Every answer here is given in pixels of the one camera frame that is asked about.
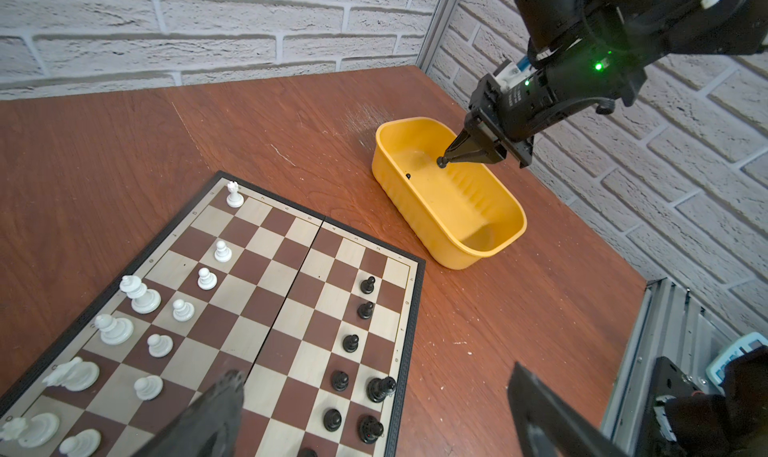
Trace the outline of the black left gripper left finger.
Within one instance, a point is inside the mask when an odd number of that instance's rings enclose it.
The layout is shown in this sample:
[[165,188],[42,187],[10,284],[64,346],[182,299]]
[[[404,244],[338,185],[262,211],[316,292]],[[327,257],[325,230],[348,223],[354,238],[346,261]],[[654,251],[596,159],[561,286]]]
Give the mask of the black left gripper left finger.
[[244,382],[244,372],[226,372],[134,456],[233,456]]

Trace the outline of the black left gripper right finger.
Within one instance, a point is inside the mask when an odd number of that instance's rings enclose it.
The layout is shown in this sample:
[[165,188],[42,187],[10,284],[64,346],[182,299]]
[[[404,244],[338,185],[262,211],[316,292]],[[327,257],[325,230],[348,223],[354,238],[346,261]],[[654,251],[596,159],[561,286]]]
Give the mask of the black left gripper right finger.
[[519,362],[514,365],[507,396],[525,456],[624,454]]

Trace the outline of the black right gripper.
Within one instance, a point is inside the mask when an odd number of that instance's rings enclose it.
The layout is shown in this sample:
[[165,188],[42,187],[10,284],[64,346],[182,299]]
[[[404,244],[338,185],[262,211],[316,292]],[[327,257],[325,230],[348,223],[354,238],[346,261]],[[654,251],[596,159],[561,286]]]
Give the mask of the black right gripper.
[[524,74],[506,61],[480,80],[464,130],[436,163],[441,169],[453,163],[492,165],[512,156],[526,168],[533,162],[536,134],[599,103],[595,96],[561,97],[544,71]]

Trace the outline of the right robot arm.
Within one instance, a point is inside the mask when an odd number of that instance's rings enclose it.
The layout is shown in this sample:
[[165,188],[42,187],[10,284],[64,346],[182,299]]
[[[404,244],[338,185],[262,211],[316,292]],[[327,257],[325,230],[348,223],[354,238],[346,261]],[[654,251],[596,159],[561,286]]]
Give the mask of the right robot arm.
[[437,163],[533,159],[538,133],[593,108],[631,106],[646,68],[670,54],[755,55],[767,48],[767,0],[514,0],[526,55],[484,76],[462,131]]

